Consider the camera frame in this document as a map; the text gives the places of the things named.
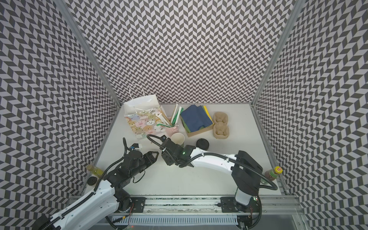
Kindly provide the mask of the cartoon animal paper bag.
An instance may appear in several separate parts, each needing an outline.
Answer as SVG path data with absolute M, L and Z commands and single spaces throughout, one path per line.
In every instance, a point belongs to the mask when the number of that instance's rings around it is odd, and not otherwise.
M 162 126 L 163 110 L 156 95 L 146 95 L 141 87 L 143 96 L 133 97 L 132 88 L 128 92 L 130 100 L 123 103 L 124 117 L 130 126 L 137 140 L 146 138 L 148 134 L 159 135 L 165 132 L 166 127 Z

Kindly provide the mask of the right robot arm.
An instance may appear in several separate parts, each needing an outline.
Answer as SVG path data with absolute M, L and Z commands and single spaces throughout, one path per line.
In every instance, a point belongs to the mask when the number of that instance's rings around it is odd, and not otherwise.
M 237 185 L 234 211 L 246 212 L 251 202 L 258 203 L 261 208 L 259 190 L 278 190 L 278 186 L 263 175 L 261 165 L 245 151 L 219 154 L 192 145 L 181 147 L 165 135 L 158 137 L 148 134 L 147 139 L 159 147 L 168 166 L 174 164 L 179 168 L 203 167 L 231 175 Z

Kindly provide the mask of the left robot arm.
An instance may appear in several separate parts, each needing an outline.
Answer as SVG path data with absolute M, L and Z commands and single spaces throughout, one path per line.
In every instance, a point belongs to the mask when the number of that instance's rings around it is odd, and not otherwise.
M 129 193 L 123 188 L 132 178 L 156 163 L 159 153 L 142 154 L 124 142 L 124 154 L 113 162 L 98 179 L 93 190 L 50 217 L 42 215 L 31 228 L 33 230 L 87 230 L 102 218 L 114 212 L 132 208 Z

